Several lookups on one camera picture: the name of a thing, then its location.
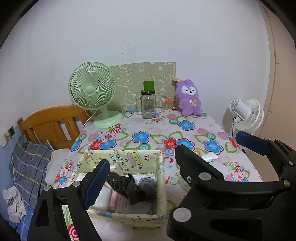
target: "blue bedsheet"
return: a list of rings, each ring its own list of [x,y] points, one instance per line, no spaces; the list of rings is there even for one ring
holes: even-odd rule
[[[28,231],[30,227],[31,218],[34,212],[34,208],[25,205],[27,215],[23,216],[20,223],[13,223],[9,221],[9,225],[13,228],[17,228],[16,231],[20,235],[21,241],[26,241],[28,237]]]

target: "jar handle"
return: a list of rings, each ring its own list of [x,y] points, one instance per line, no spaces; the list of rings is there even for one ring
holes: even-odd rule
[[[142,96],[138,99],[136,99],[136,109],[137,111],[142,111]]]

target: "glass mason jar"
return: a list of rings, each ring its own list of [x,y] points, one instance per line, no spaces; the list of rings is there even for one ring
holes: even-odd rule
[[[144,119],[156,117],[156,96],[155,91],[145,92],[141,90],[141,97],[136,100],[136,108],[142,112]]]

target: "green lid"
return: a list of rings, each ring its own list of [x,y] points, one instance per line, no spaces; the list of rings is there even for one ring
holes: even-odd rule
[[[154,91],[154,81],[153,80],[144,81],[143,85],[144,85],[145,92]]]

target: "power cord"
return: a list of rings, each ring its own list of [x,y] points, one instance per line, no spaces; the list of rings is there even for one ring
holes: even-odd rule
[[[91,115],[89,115],[88,113],[87,113],[87,111],[86,110],[84,110],[85,111],[85,113],[86,113],[86,115],[88,116],[88,117],[91,117]]]
[[[97,112],[98,110],[96,110],[92,115],[91,115],[91,117],[90,118],[88,118],[88,120],[84,123],[84,125],[83,125],[83,127],[82,128],[84,128],[85,127],[85,125],[87,124],[87,122],[91,119],[91,118],[93,118],[93,116],[95,115],[95,113]]]
[[[232,134],[231,134],[231,139],[233,138],[234,119],[235,119],[235,117],[232,119]]]

